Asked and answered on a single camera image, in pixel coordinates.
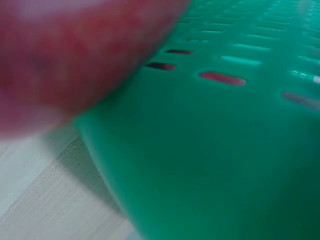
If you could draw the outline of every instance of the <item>blurry red object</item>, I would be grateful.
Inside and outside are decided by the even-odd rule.
[[[1,0],[0,139],[48,131],[112,92],[189,0]]]

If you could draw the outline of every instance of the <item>plastic crate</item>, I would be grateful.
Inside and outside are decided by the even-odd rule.
[[[193,0],[75,120],[145,240],[320,239],[320,0]]]

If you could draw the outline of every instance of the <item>green plastic crate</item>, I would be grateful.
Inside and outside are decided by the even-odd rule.
[[[320,0],[194,0],[75,120],[145,240],[320,239]]]

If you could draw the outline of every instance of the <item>white surface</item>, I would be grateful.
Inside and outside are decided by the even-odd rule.
[[[132,231],[72,125],[0,143],[0,240],[125,240]]]

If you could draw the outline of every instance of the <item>wood grain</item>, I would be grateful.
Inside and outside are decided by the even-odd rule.
[[[1,240],[125,240],[132,231],[73,125],[0,144]]]

